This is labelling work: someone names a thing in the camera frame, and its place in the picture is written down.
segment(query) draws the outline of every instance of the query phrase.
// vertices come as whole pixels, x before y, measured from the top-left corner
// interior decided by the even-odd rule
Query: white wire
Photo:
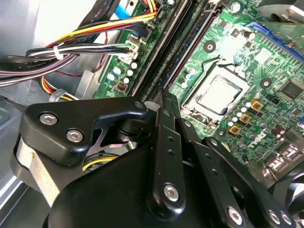
[[[70,51],[70,50],[78,50],[78,49],[97,49],[97,48],[105,48],[105,47],[116,47],[116,46],[125,46],[126,44],[103,44],[103,45],[86,45],[86,46],[75,46],[75,47],[64,47],[58,48],[59,53],[61,51]],[[34,57],[41,54],[49,54],[54,53],[54,50],[45,50],[45,51],[38,51],[29,54],[27,57]]]

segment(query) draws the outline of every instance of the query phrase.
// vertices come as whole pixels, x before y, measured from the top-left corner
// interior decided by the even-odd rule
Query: cpu socket
[[[246,80],[224,66],[213,66],[197,83],[182,104],[182,109],[205,124],[221,121],[237,104],[250,86]]]

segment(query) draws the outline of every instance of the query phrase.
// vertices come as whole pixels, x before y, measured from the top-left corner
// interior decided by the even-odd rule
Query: red wire
[[[73,74],[67,74],[61,71],[55,71],[55,73],[59,74],[59,75],[66,75],[66,76],[70,76],[70,77],[81,77],[82,75],[73,75]]]
[[[108,43],[108,32],[105,32],[105,40],[104,40],[104,44],[107,44]],[[101,56],[101,59],[100,59],[100,62],[98,64],[98,66],[96,67],[96,69],[93,71],[93,73],[95,73],[96,71],[100,70],[102,64],[103,64],[103,61],[104,61],[104,57],[105,55],[102,55]]]

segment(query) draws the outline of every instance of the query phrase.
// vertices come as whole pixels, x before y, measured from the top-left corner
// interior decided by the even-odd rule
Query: blue ram slot
[[[266,36],[269,40],[276,43],[281,49],[286,51],[288,54],[299,60],[301,63],[304,63],[304,57],[297,53],[295,50],[293,50],[290,47],[287,47],[286,44],[281,41],[279,38],[275,37],[268,29],[263,27],[257,22],[250,22],[249,24],[246,24],[245,27],[254,29],[260,33],[262,33],[264,36]]]

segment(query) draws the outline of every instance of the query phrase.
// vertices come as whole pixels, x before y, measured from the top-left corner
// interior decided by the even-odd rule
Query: cable clip
[[[53,49],[54,49],[54,53],[55,53],[56,58],[58,60],[62,60],[64,56],[59,53],[58,46],[54,46]]]

